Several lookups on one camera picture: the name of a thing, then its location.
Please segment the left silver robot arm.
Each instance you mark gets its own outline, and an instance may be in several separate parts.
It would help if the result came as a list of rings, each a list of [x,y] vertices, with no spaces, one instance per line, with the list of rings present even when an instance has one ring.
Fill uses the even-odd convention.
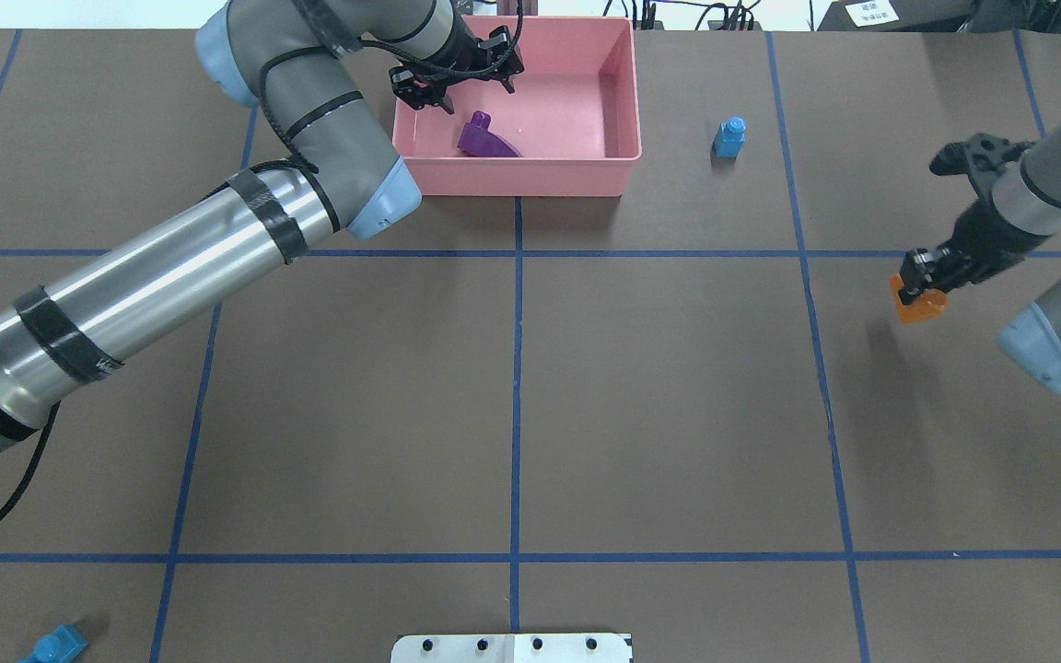
[[[336,232],[373,238],[422,194],[343,60],[397,59],[392,92],[453,114],[448,88],[525,71],[525,16],[479,37],[450,1],[228,1],[195,34],[205,72],[262,111],[286,158],[240,169],[203,200],[0,311],[0,453],[56,403]]]

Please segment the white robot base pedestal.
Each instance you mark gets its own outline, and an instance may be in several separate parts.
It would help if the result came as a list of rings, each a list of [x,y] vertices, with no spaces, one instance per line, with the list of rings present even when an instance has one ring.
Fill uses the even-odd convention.
[[[392,662],[633,662],[630,634],[408,634]]]

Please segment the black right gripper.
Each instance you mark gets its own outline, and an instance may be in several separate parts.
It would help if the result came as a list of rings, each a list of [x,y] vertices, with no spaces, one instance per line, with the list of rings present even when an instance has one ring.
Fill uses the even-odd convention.
[[[935,282],[982,282],[1024,260],[1050,238],[1020,229],[1003,215],[993,200],[994,186],[1006,175],[1019,175],[1020,160],[1034,147],[1032,140],[1010,140],[992,134],[974,134],[963,142],[947,143],[932,158],[932,175],[964,175],[975,200],[959,214],[954,230],[934,250],[905,252],[898,275],[903,278],[903,302],[910,306]]]

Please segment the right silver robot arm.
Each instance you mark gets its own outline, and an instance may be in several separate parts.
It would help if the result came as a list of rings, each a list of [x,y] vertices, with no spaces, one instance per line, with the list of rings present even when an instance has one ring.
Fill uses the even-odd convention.
[[[1044,244],[1061,234],[1061,123],[1032,142],[978,132],[939,149],[929,168],[932,175],[964,177],[974,199],[946,240],[905,252],[890,277],[902,324],[938,318],[951,291],[1043,256]],[[1001,328],[997,347],[1061,395],[1061,278]]]

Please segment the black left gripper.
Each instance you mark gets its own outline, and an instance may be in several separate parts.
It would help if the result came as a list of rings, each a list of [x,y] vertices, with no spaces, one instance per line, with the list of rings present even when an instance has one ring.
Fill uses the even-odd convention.
[[[392,67],[392,94],[408,108],[438,107],[448,116],[455,114],[449,90],[467,81],[493,81],[514,94],[515,78],[525,72],[519,54],[522,31],[522,24],[500,25],[479,38],[462,18],[455,18],[441,50],[430,56],[404,56]]]

